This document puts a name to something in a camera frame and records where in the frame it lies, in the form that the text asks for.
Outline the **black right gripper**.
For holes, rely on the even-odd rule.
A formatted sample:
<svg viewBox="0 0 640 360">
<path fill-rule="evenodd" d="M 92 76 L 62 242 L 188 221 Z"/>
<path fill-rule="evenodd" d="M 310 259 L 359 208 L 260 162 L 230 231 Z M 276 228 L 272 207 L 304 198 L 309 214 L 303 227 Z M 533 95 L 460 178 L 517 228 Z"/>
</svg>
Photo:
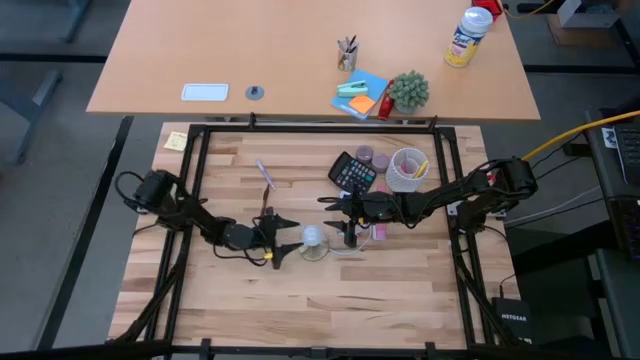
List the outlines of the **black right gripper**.
<svg viewBox="0 0 640 360">
<path fill-rule="evenodd" d="M 356 226 L 360 223 L 373 225 L 394 222 L 398 219 L 398 209 L 393 195 L 385 192 L 372 192 L 362 196 L 347 195 L 345 197 L 320 197 L 318 202 L 326 204 L 326 211 L 342 211 L 349 218 L 344 221 L 325 221 L 324 224 L 337 229 L 345 235 L 344 244 L 355 248 L 357 236 Z"/>
</svg>

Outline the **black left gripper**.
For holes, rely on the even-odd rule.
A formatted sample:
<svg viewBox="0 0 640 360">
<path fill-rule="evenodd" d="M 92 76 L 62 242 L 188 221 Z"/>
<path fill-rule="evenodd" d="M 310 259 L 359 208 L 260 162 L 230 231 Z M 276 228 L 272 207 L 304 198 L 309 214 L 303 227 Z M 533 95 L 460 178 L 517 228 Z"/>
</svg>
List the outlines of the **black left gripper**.
<svg viewBox="0 0 640 360">
<path fill-rule="evenodd" d="M 299 249 L 303 243 L 298 242 L 280 245 L 276 239 L 277 231 L 298 227 L 300 223 L 282 218 L 275 213 L 272 207 L 267 207 L 266 211 L 265 216 L 252 219 L 254 226 L 252 228 L 253 237 L 250 243 L 250 249 L 264 248 L 266 252 L 271 255 L 269 261 L 273 269 L 279 270 L 284 257 L 292 251 Z"/>
</svg>

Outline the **pink ruler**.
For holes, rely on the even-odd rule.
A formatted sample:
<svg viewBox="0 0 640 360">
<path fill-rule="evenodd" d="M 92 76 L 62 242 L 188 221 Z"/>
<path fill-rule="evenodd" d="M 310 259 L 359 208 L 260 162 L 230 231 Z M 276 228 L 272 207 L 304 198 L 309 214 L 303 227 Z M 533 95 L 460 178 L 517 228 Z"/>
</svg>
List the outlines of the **pink ruler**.
<svg viewBox="0 0 640 360">
<path fill-rule="evenodd" d="M 388 187 L 384 183 L 382 183 L 377 186 L 377 190 L 379 192 L 387 193 Z M 386 223 L 376 224 L 373 229 L 372 238 L 375 241 L 384 241 L 387 238 L 387 224 Z"/>
</svg>

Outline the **black calculator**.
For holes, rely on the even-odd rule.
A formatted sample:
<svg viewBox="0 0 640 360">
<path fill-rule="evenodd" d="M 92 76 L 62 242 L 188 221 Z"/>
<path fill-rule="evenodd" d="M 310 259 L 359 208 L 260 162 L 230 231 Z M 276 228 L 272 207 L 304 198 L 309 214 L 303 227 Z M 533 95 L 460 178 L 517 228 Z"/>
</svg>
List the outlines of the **black calculator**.
<svg viewBox="0 0 640 360">
<path fill-rule="evenodd" d="M 362 197 L 368 193 L 377 173 L 367 164 L 342 152 L 331 166 L 328 178 L 343 191 Z"/>
</svg>

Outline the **white textured pen cup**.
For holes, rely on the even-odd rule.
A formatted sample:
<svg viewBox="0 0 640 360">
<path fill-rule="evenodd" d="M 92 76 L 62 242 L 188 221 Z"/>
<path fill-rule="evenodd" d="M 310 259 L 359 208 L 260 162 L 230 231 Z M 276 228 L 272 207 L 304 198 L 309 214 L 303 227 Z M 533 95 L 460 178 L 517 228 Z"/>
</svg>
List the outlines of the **white textured pen cup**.
<svg viewBox="0 0 640 360">
<path fill-rule="evenodd" d="M 385 175 L 386 184 L 393 192 L 408 193 L 417 191 L 428 174 L 430 162 L 428 170 L 421 178 L 415 179 L 414 176 L 409 178 L 402 174 L 399 168 L 400 161 L 407 158 L 414 159 L 419 164 L 419 167 L 425 160 L 428 160 L 427 156 L 418 149 L 402 148 L 398 150 L 391 157 L 390 165 Z"/>
</svg>

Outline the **lilac pen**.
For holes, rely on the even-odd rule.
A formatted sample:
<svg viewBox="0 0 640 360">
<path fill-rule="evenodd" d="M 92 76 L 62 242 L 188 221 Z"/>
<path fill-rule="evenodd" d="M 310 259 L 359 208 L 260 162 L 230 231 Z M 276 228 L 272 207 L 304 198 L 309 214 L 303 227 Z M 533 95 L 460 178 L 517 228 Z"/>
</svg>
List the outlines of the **lilac pen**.
<svg viewBox="0 0 640 360">
<path fill-rule="evenodd" d="M 261 174 L 264 176 L 265 180 L 267 181 L 269 187 L 276 191 L 276 186 L 274 181 L 272 180 L 272 178 L 270 177 L 270 175 L 268 174 L 266 168 L 264 167 L 264 165 L 262 164 L 262 162 L 260 160 L 256 160 L 256 165 L 258 166 Z"/>
</svg>

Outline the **orange sticky note pad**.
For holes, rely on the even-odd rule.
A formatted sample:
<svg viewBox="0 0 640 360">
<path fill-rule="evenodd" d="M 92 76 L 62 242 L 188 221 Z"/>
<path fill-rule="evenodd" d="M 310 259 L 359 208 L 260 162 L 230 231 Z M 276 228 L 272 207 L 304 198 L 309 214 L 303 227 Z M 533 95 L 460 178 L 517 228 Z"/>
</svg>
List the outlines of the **orange sticky note pad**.
<svg viewBox="0 0 640 360">
<path fill-rule="evenodd" d="M 375 104 L 376 102 L 366 95 L 355 96 L 348 103 L 349 107 L 358 114 L 367 114 Z"/>
</svg>

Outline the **red stapler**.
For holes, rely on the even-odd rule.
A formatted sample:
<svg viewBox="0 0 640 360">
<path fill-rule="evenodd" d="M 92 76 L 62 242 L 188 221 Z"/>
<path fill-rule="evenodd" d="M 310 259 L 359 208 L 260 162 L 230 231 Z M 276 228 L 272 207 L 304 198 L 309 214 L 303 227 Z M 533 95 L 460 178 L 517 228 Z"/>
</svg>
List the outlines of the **red stapler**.
<svg viewBox="0 0 640 360">
<path fill-rule="evenodd" d="M 390 95 L 393 84 L 394 84 L 394 81 L 390 80 L 385 89 L 385 92 L 383 94 L 383 97 L 380 103 L 377 117 L 381 121 L 387 121 L 393 109 L 394 99 Z"/>
</svg>

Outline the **mint green stapler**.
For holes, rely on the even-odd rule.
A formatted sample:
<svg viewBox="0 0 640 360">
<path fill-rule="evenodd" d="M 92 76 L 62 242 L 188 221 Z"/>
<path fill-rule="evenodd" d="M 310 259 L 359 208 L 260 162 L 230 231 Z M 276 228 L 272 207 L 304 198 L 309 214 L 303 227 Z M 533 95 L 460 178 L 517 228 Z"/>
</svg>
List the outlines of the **mint green stapler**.
<svg viewBox="0 0 640 360">
<path fill-rule="evenodd" d="M 368 86 L 365 80 L 344 83 L 336 87 L 336 96 L 341 98 L 352 98 L 368 94 Z"/>
</svg>

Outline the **blue notebook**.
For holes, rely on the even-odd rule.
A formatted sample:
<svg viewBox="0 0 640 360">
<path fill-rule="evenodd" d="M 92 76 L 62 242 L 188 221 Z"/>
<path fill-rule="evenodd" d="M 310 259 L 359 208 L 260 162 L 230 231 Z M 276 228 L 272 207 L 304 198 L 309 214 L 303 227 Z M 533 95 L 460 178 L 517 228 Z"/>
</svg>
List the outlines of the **blue notebook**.
<svg viewBox="0 0 640 360">
<path fill-rule="evenodd" d="M 369 88 L 368 90 L 368 94 L 366 96 L 368 96 L 369 98 L 371 98 L 372 100 L 374 100 L 376 102 L 376 104 L 378 103 L 378 101 L 382 98 L 382 95 L 389 83 L 388 80 L 372 75 L 368 72 L 356 69 L 352 75 L 344 82 L 344 83 L 349 83 L 349 82 L 354 82 L 354 81 L 360 81 L 360 80 L 365 80 L 367 82 L 367 86 Z M 334 98 L 331 100 L 330 104 L 338 109 L 343 111 L 344 113 L 351 115 L 355 118 L 358 118 L 360 120 L 365 120 L 371 113 L 371 110 L 367 113 L 367 114 L 358 114 L 356 113 L 353 109 L 351 109 L 348 105 L 348 103 L 350 102 L 350 100 L 352 98 L 341 98 L 341 97 L 337 97 L 336 95 L 334 96 Z"/>
</svg>

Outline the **green cactus plant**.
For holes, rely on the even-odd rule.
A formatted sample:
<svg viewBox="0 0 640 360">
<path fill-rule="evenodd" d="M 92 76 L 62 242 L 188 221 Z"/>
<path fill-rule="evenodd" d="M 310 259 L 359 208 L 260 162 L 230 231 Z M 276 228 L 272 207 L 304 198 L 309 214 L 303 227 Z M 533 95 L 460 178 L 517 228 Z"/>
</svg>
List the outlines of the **green cactus plant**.
<svg viewBox="0 0 640 360">
<path fill-rule="evenodd" d="M 389 96 L 397 111 L 412 114 L 426 106 L 429 100 L 429 83 L 423 74 L 415 70 L 402 73 L 393 79 Z"/>
</svg>

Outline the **yellow sticky note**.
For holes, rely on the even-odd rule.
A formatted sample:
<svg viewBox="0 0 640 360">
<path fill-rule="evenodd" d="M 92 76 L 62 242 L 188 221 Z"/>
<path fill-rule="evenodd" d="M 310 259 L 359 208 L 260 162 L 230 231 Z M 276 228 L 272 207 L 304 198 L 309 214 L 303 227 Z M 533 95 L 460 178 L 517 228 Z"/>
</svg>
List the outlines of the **yellow sticky note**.
<svg viewBox="0 0 640 360">
<path fill-rule="evenodd" d="M 164 148 L 183 152 L 186 149 L 187 143 L 188 135 L 186 133 L 172 131 L 164 144 Z"/>
</svg>

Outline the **metal cup with pens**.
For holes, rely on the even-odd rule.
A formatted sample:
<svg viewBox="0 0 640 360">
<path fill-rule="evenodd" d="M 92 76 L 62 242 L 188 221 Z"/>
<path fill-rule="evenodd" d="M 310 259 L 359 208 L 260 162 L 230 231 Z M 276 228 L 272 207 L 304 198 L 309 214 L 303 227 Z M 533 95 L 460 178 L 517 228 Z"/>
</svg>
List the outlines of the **metal cup with pens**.
<svg viewBox="0 0 640 360">
<path fill-rule="evenodd" d="M 356 68 L 359 43 L 357 36 L 346 36 L 342 40 L 337 41 L 338 44 L 338 62 L 337 66 L 341 71 L 353 72 Z"/>
</svg>

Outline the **white rectangular tray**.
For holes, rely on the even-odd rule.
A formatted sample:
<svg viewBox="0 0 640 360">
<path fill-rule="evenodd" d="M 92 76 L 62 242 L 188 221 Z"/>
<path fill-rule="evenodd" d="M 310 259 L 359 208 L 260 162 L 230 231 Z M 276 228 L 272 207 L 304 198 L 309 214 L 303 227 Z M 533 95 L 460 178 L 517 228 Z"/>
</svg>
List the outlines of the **white rectangular tray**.
<svg viewBox="0 0 640 360">
<path fill-rule="evenodd" d="M 228 92 L 228 84 L 189 83 L 183 87 L 181 100 L 193 102 L 224 102 L 228 97 Z"/>
</svg>

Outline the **light wooden desk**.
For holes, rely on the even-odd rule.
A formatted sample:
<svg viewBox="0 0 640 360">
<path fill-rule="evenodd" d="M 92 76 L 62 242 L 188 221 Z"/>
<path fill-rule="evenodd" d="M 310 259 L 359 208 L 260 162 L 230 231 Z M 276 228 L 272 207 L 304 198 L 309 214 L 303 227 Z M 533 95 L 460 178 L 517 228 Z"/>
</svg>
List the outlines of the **light wooden desk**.
<svg viewBox="0 0 640 360">
<path fill-rule="evenodd" d="M 356 35 L 359 69 L 385 79 L 425 76 L 430 97 L 420 119 L 538 120 L 505 18 L 469 65 L 444 60 L 470 2 L 131 0 L 88 111 L 332 118 L 336 86 L 348 78 L 337 66 L 337 41 Z M 182 101 L 189 83 L 228 84 L 228 97 Z M 260 100 L 245 96 L 253 85 L 264 89 Z"/>
</svg>

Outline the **yellow disinfectant wipes canister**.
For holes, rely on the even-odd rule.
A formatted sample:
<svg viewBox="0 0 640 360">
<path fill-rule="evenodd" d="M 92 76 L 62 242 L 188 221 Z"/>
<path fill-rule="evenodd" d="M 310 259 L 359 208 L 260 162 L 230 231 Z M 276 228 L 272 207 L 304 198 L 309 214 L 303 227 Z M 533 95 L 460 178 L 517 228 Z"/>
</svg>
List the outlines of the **yellow disinfectant wipes canister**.
<svg viewBox="0 0 640 360">
<path fill-rule="evenodd" d="M 465 67 L 474 57 L 493 24 L 493 15 L 483 7 L 467 8 L 454 32 L 444 60 L 453 67 Z"/>
</svg>

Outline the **red object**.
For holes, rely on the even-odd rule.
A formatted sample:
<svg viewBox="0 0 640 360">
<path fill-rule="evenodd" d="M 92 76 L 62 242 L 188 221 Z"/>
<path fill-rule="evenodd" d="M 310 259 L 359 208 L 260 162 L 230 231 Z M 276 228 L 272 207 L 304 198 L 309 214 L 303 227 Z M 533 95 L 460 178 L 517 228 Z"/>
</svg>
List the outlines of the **red object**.
<svg viewBox="0 0 640 360">
<path fill-rule="evenodd" d="M 503 7 L 500 0 L 471 0 L 471 4 L 474 7 L 486 9 L 492 15 L 493 20 L 496 20 L 503 14 Z"/>
</svg>

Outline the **grey furniture leg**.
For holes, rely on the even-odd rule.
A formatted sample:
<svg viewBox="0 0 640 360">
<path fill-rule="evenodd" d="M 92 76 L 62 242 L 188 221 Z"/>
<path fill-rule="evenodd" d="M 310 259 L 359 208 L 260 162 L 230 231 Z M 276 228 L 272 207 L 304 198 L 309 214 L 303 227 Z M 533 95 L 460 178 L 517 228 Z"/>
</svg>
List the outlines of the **grey furniture leg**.
<svg viewBox="0 0 640 360">
<path fill-rule="evenodd" d="M 63 76 L 59 71 L 49 71 L 38 90 L 31 97 L 31 105 L 27 110 L 27 114 L 23 116 L 28 122 L 28 127 L 17 148 L 16 164 L 22 164 L 25 161 L 34 131 L 40 123 L 40 117 L 62 79 Z"/>
</svg>

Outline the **backlit black keyboard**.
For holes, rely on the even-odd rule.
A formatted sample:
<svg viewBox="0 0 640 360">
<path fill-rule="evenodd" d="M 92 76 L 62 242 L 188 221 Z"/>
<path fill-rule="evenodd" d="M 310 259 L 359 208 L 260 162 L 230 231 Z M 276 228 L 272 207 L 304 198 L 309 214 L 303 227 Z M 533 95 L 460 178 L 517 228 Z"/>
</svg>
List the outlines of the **backlit black keyboard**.
<svg viewBox="0 0 640 360">
<path fill-rule="evenodd" d="M 629 260 L 640 261 L 640 201 L 617 200 L 612 208 L 621 250 Z"/>
</svg>

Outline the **black network switch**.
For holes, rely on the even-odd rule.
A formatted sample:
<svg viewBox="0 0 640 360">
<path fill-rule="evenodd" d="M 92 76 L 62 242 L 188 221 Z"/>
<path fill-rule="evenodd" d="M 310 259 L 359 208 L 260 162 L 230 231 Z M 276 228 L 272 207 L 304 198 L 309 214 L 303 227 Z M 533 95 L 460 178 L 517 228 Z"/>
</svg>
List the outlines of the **black network switch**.
<svg viewBox="0 0 640 360">
<path fill-rule="evenodd" d="M 516 299 L 494 297 L 492 304 L 499 318 L 519 340 L 529 344 L 533 343 L 531 312 L 526 302 Z"/>
</svg>

